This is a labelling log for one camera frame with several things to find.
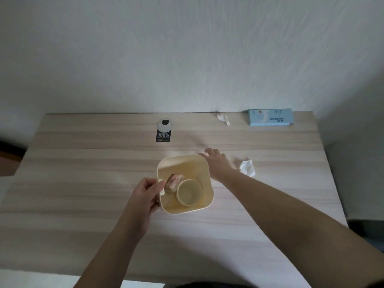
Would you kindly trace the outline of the large crumpled white tissue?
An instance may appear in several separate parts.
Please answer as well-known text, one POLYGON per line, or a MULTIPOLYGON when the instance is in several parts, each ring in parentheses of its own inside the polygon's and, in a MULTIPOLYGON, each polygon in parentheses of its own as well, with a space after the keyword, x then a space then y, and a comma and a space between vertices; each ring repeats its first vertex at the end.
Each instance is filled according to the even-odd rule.
POLYGON ((249 177, 254 177, 255 176, 255 168, 253 166, 252 160, 244 160, 239 166, 239 171, 242 174, 245 174, 249 177))

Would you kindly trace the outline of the cream plastic waste bin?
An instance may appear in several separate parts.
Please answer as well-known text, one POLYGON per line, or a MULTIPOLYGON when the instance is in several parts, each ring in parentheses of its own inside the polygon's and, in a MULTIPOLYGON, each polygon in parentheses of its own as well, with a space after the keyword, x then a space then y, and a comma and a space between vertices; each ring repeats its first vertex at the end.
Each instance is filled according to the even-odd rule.
POLYGON ((164 212, 171 215, 189 213, 208 208, 214 201, 214 189, 206 160, 200 155, 184 155, 168 157, 160 161, 157 166, 157 179, 165 180, 175 173, 181 173, 185 179, 197 180, 203 187, 204 197, 195 206, 183 206, 176 199, 176 193, 165 192, 159 195, 159 204, 164 212))

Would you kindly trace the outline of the person's right hand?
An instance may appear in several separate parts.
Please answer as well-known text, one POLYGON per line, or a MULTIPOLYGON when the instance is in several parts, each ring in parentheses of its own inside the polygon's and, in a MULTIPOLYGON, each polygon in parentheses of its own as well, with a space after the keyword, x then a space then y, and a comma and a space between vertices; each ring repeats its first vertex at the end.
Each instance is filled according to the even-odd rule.
POLYGON ((205 160, 208 163, 209 174, 212 179, 222 183, 228 174, 235 171, 226 155, 218 149, 208 148, 205 149, 204 153, 209 155, 209 158, 205 160))

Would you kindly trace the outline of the person's right forearm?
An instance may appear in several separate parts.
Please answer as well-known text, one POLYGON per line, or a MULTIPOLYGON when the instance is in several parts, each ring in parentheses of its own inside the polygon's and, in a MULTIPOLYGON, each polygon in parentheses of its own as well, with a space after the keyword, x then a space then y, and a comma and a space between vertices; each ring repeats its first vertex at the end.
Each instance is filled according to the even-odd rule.
POLYGON ((312 288, 384 288, 384 254, 347 226, 231 167, 210 173, 312 288))

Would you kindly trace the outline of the person's left hand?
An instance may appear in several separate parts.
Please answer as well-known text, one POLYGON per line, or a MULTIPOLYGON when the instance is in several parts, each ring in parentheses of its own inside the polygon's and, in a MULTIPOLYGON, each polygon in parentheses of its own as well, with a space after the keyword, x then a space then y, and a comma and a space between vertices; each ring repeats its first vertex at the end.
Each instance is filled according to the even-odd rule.
POLYGON ((150 194, 150 187, 158 181, 143 178, 133 189, 121 220, 131 237, 140 239, 147 232, 151 215, 159 208, 158 195, 150 194))

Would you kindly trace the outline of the person's left forearm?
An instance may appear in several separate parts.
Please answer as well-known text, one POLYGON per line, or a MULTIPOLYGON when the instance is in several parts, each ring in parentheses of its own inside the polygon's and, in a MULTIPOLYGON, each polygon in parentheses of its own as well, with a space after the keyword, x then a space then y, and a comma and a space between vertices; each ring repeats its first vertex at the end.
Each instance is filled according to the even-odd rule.
POLYGON ((116 226, 73 288, 121 288, 142 237, 142 232, 131 227, 116 226))

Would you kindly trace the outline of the black pouch with round cap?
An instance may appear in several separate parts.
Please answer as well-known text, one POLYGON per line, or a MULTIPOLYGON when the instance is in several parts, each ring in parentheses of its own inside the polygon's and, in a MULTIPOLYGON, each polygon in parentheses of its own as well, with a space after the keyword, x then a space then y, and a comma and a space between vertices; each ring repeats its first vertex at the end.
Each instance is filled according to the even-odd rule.
POLYGON ((172 131, 172 123, 168 119, 161 119, 157 123, 156 143, 169 143, 172 131))

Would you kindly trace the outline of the crumpled pink snack wrapper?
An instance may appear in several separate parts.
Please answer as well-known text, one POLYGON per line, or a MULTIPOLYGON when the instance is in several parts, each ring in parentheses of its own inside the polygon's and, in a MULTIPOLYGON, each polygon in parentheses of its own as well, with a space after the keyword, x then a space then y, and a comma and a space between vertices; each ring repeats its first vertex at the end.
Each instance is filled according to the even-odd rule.
POLYGON ((172 174, 166 182, 165 192, 175 193, 180 183, 184 180, 184 175, 181 173, 172 174))

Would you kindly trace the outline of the light blue flat box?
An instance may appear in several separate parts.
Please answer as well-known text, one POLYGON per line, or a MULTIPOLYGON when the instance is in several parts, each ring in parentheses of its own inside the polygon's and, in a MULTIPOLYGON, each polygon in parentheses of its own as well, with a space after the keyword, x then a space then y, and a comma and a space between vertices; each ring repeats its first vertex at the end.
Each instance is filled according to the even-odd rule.
POLYGON ((249 109, 250 126, 289 126, 294 123, 291 109, 249 109))

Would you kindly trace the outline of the cream paper cup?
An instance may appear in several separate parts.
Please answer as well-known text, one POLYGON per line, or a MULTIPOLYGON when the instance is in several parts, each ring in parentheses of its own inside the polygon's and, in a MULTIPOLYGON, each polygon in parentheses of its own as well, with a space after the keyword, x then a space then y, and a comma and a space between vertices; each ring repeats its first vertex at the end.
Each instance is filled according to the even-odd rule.
POLYGON ((176 191, 177 201, 186 207, 195 206, 201 202, 204 197, 202 185, 194 179, 183 180, 176 191))

